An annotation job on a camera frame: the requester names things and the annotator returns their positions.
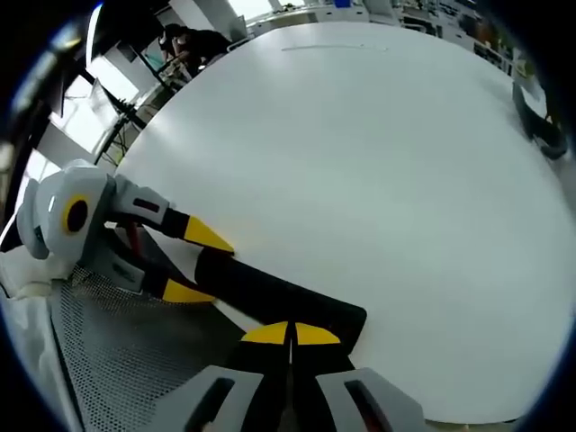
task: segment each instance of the perforated metal plate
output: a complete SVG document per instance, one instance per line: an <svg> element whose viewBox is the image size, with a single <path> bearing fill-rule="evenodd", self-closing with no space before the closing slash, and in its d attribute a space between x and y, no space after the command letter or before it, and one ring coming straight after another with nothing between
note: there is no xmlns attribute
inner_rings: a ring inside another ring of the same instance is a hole
<svg viewBox="0 0 576 432"><path fill-rule="evenodd" d="M243 335L210 303L130 294L79 267L54 288L52 322L86 431L144 428L157 398L222 365Z"/></svg>

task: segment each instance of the desk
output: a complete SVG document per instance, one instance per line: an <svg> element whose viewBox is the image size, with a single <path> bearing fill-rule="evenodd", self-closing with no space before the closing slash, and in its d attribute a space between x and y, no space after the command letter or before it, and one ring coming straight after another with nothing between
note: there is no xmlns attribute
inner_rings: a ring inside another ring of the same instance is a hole
<svg viewBox="0 0 576 432"><path fill-rule="evenodd" d="M416 31L284 28L188 84L119 172L209 223L238 260L364 306L352 360L428 419L514 419L568 335L576 235L511 87ZM154 237L194 274L193 246Z"/></svg>

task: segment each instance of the metal mesh surface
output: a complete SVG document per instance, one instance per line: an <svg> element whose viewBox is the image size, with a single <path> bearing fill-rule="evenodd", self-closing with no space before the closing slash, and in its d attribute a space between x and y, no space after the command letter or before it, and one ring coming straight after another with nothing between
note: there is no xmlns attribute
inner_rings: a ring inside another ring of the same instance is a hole
<svg viewBox="0 0 576 432"><path fill-rule="evenodd" d="M143 428L158 397L222 365L243 335L211 303L145 298L79 267L54 288L52 322L87 431Z"/></svg>

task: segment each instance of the white table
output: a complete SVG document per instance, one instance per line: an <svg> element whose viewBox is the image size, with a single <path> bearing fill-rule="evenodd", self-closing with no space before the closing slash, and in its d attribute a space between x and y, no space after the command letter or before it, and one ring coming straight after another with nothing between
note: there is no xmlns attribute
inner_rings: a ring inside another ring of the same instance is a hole
<svg viewBox="0 0 576 432"><path fill-rule="evenodd" d="M451 43L361 23L269 32L177 94L120 172L240 261L364 306L352 360L428 419L521 416L563 349L572 216L510 78ZM155 237L194 274L194 247Z"/></svg>

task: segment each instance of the round white table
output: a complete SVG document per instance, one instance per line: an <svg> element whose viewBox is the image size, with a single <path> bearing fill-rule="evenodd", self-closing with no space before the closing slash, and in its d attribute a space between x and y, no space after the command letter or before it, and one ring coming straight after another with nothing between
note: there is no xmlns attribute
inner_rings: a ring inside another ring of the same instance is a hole
<svg viewBox="0 0 576 432"><path fill-rule="evenodd" d="M119 172L199 216L238 260L365 307L353 362L428 419L514 419L563 350L576 236L511 87L415 31L284 28L180 91ZM194 274L190 245L154 237Z"/></svg>

